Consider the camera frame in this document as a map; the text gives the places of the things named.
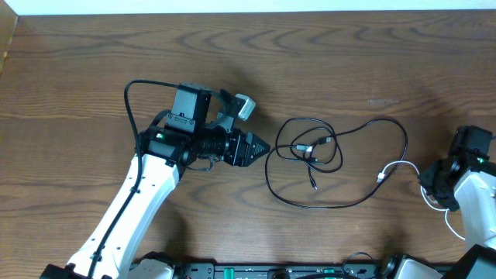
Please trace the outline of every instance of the wooden table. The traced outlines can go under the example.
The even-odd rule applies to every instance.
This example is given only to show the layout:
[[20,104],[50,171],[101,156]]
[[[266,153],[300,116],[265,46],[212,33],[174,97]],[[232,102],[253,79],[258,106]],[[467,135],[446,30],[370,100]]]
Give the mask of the wooden table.
[[[495,61],[496,12],[22,17],[0,80],[0,277],[65,265],[100,221],[133,156],[122,99],[132,79],[249,95],[257,108],[240,126],[272,145],[294,116],[324,119],[338,132],[393,116],[408,131],[407,158],[425,169],[446,155],[457,126],[496,131]],[[140,129],[172,106],[174,93],[133,88]],[[316,174],[318,191],[303,165],[276,158],[274,187],[304,202],[351,202],[403,145],[387,123],[339,142],[343,169]],[[409,167],[362,205],[310,211],[277,201],[263,166],[187,172],[137,256],[331,263],[362,250],[454,262],[465,251],[443,214],[425,205]],[[450,221],[463,234],[460,213]]]

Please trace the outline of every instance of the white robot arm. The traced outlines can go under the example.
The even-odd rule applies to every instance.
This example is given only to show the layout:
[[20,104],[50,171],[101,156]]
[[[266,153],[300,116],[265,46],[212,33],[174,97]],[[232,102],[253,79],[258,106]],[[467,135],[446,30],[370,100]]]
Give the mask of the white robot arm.
[[489,131],[476,126],[462,126],[456,131],[449,157],[438,160],[418,176],[427,194],[439,205],[450,211],[460,209],[468,250],[466,255],[445,277],[427,263],[409,255],[392,257],[389,267],[383,267],[382,274],[387,278],[482,278],[495,272],[496,164],[489,162],[487,155],[492,140]]
[[[119,193],[108,207],[96,230],[82,248],[67,262],[68,266],[74,266],[75,273],[88,274],[93,253],[97,250],[98,244],[102,241],[112,220],[127,199],[131,188],[134,187],[138,171],[137,161],[138,156],[135,156]],[[111,278],[128,277],[129,266],[157,209],[179,182],[177,166],[169,167],[165,163],[166,160],[163,158],[149,154],[143,155],[143,177],[139,183],[139,192],[126,206],[106,240],[105,248],[95,266],[94,278],[102,278],[105,275]],[[165,277],[166,274],[172,275],[172,270],[165,267],[161,273],[162,278],[167,278]]]
[[[136,83],[177,89],[172,110],[160,112],[140,134],[128,99],[129,87]],[[222,103],[222,111],[214,122],[206,123],[212,96]],[[258,136],[234,126],[237,119],[246,121],[255,107],[245,95],[232,96],[223,89],[216,93],[197,84],[136,80],[127,84],[124,99],[136,141],[128,175],[96,230],[67,266],[48,265],[41,278],[170,279],[173,271],[163,263],[144,261],[141,264],[149,268],[130,272],[129,267],[157,209],[176,188],[184,171],[209,171],[214,161],[247,167],[270,150]],[[210,167],[191,168],[197,159],[209,160]]]

